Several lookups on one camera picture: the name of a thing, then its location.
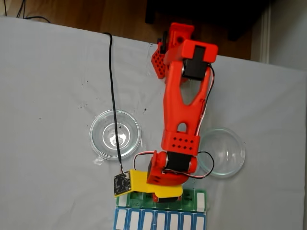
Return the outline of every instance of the wire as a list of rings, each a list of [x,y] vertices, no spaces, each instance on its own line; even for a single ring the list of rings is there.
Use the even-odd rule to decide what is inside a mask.
[[[124,174],[123,165],[121,163],[121,154],[120,154],[120,149],[119,149],[118,128],[117,128],[117,118],[116,118],[114,88],[113,88],[113,76],[112,76],[112,68],[111,68],[111,53],[112,53],[112,41],[113,41],[113,38],[112,38],[112,34],[110,34],[110,33],[103,33],[103,34],[110,36],[110,45],[109,45],[109,72],[110,72],[111,96],[112,96],[114,127],[115,127],[115,140],[116,140],[116,148],[117,148],[118,161],[119,161],[119,164],[120,164],[120,171],[121,171],[122,174]]]
[[[43,16],[33,16],[33,17],[25,17],[24,19],[33,19],[33,18],[41,18],[46,20],[48,23],[51,23],[47,18],[43,17]]]
[[[198,124],[198,127],[197,127],[197,130],[196,130],[196,136],[199,135],[200,133],[200,129],[201,129],[201,124],[202,124],[202,120],[203,118],[205,117],[205,113],[206,113],[206,108],[207,108],[207,102],[208,102],[208,98],[209,98],[209,95],[211,93],[211,90],[212,90],[212,87],[214,85],[214,78],[215,78],[215,72],[214,72],[214,69],[212,67],[212,65],[208,65],[208,67],[212,70],[212,80],[211,80],[211,84],[210,84],[210,88],[209,88],[209,92],[207,94],[207,97],[206,97],[206,100],[205,100],[205,106],[204,106],[204,110],[203,110],[203,113],[201,114],[201,119],[199,121],[199,124]]]
[[[17,16],[16,18],[20,18],[20,15],[21,15],[21,12],[23,11],[24,9],[24,12],[23,12],[23,19],[33,19],[33,18],[40,18],[40,19],[44,19],[46,20],[48,23],[51,23],[47,18],[43,17],[43,16],[30,16],[30,17],[26,17],[25,16],[25,3],[26,3],[26,0],[23,0],[22,3],[21,3],[21,6],[19,8],[19,11],[17,13]]]
[[[140,155],[148,155],[148,154],[153,154],[154,151],[145,151],[145,152],[139,152],[138,154],[135,154],[134,158],[133,158],[133,168],[135,169],[135,159],[140,156]]]
[[[24,7],[24,3],[25,3],[25,0],[22,1],[21,6],[20,6],[20,8],[19,8],[19,11],[18,11],[18,13],[17,13],[16,18],[19,18],[19,17],[20,17],[21,11],[23,10],[23,7]]]
[[[24,13],[25,13],[25,0],[24,0]],[[24,18],[24,14],[23,14],[23,18]],[[50,23],[50,22],[49,22]]]
[[[134,158],[133,158],[133,168],[134,168],[134,170],[136,170],[136,168],[135,168],[135,160],[136,160],[136,158],[137,158],[138,156],[140,156],[140,155],[153,154],[153,152],[154,152],[154,151],[145,151],[145,152],[140,152],[140,153],[136,154],[136,155],[134,156]],[[210,153],[206,152],[206,151],[199,151],[198,153],[203,153],[203,152],[204,152],[204,153],[207,153],[207,154],[211,157],[212,163],[213,163],[212,168],[210,169],[210,171],[209,171],[208,173],[206,173],[205,175],[203,175],[203,176],[194,176],[194,175],[191,175],[191,174],[188,174],[188,173],[185,173],[185,172],[179,172],[179,171],[172,170],[172,169],[163,169],[162,172],[163,172],[163,173],[182,174],[182,175],[188,176],[188,177],[190,177],[190,178],[203,179],[203,178],[209,176],[209,175],[212,173],[213,168],[214,168],[214,159],[213,159],[212,155],[211,155]]]
[[[194,176],[194,175],[191,175],[191,174],[188,174],[188,173],[185,173],[185,172],[179,172],[179,171],[175,171],[175,170],[172,170],[172,169],[164,169],[162,172],[165,172],[165,173],[170,172],[170,173],[174,173],[174,174],[182,174],[182,175],[188,176],[190,178],[203,179],[203,178],[209,176],[212,173],[213,168],[214,168],[214,159],[213,159],[212,155],[210,153],[206,152],[206,151],[199,151],[198,153],[202,153],[202,152],[207,153],[211,157],[212,163],[213,163],[212,168],[205,175],[203,175],[203,176]]]
[[[8,16],[6,11],[6,0],[4,0],[4,10],[5,10],[5,16]]]

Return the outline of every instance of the black cable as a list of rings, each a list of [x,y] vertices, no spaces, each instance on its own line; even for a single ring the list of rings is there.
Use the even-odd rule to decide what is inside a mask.
[[[24,0],[24,13],[25,13],[25,0]],[[24,15],[23,15],[23,19],[24,19]]]
[[[25,16],[25,3],[26,3],[26,0],[23,0],[22,3],[21,3],[21,6],[20,6],[20,8],[19,8],[19,11],[18,11],[18,13],[17,13],[16,18],[20,18],[21,11],[24,9],[24,12],[23,12],[23,19],[40,18],[40,19],[46,20],[48,23],[51,23],[47,18],[45,18],[45,17],[43,17],[43,16],[30,16],[30,17],[26,17],[26,16]]]
[[[214,72],[214,69],[213,69],[212,65],[209,64],[208,66],[209,66],[209,68],[212,70],[212,74],[215,76],[215,72]]]
[[[24,19],[33,19],[33,18],[41,18],[46,20],[48,23],[51,23],[47,18],[43,17],[43,16],[32,16],[32,17],[25,17]]]
[[[5,0],[4,0],[4,10],[5,10],[5,16],[8,16],[6,12],[6,1]]]
[[[211,168],[210,171],[209,171],[208,173],[206,173],[205,175],[203,175],[203,176],[194,176],[194,175],[188,174],[188,173],[186,173],[186,172],[179,172],[179,171],[172,170],[172,169],[164,169],[162,172],[164,172],[164,173],[182,174],[182,175],[188,176],[188,177],[190,177],[190,178],[194,178],[194,179],[203,179],[203,178],[206,178],[206,177],[209,176],[209,175],[212,173],[212,171],[213,171],[213,168],[214,168],[214,159],[213,159],[212,155],[211,155],[210,153],[206,152],[206,151],[199,151],[198,153],[202,153],[202,152],[207,153],[207,154],[210,156],[210,158],[212,159],[212,163],[213,163],[213,164],[212,164],[212,168]]]
[[[25,2],[25,0],[22,1],[21,6],[20,6],[20,8],[19,8],[19,11],[18,11],[18,13],[17,13],[16,18],[19,18],[19,17],[20,17],[21,11],[23,10],[23,7],[24,7],[24,2]]]
[[[110,45],[109,45],[109,72],[110,72],[110,82],[111,82],[111,96],[112,96],[112,105],[113,105],[113,116],[114,116],[114,127],[115,127],[115,140],[116,140],[116,148],[118,154],[118,161],[120,164],[121,173],[124,174],[123,166],[121,164],[121,154],[119,149],[119,141],[118,141],[118,129],[117,129],[117,118],[116,118],[116,109],[115,109],[115,99],[114,99],[114,89],[113,89],[113,76],[112,76],[112,68],[111,68],[111,51],[112,51],[112,34],[103,33],[105,35],[110,36]]]

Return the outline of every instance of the white wire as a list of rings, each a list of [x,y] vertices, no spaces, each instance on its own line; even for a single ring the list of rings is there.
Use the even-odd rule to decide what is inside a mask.
[[[212,77],[211,77],[211,84],[210,84],[210,87],[209,87],[209,90],[208,90],[207,93],[210,92],[210,89],[212,88],[213,83],[214,83],[214,74],[213,74],[213,72],[211,73],[211,75],[212,75]],[[196,130],[196,135],[197,135],[197,136],[198,136],[198,134],[200,133],[202,120],[203,120],[203,118],[205,117],[205,113],[206,113],[206,109],[207,109],[208,96],[209,96],[209,94],[207,94],[207,96],[206,96],[206,101],[205,101],[206,105],[205,105],[205,108],[204,108],[204,110],[203,110],[203,113],[201,114],[201,119],[200,119],[200,122],[199,122],[198,127],[197,127],[197,130]]]
[[[135,154],[135,156],[134,156],[134,158],[133,158],[133,169],[136,170],[136,169],[135,169],[135,159],[137,158],[137,156],[139,156],[139,155],[153,154],[153,153],[154,153],[154,151],[144,151],[144,152],[139,152],[139,153]]]

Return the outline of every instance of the glass petri dish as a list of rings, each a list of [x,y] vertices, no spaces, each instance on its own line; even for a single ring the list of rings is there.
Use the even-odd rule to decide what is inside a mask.
[[[120,155],[123,158],[131,155],[141,140],[141,128],[129,113],[117,110],[117,127]],[[90,129],[90,140],[93,150],[102,158],[117,160],[113,110],[108,110],[95,118]]]
[[[245,146],[240,137],[224,127],[206,130],[201,137],[199,151],[207,151],[212,155],[214,169],[211,175],[220,178],[236,174],[245,160]],[[212,159],[208,154],[199,153],[197,160],[206,172],[212,168]]]

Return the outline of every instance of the mounting hole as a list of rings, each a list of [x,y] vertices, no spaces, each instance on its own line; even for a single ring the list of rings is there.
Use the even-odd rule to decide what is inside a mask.
[[[183,37],[180,37],[180,36],[177,37],[177,42],[178,42],[178,43],[182,43],[182,42],[183,42]]]

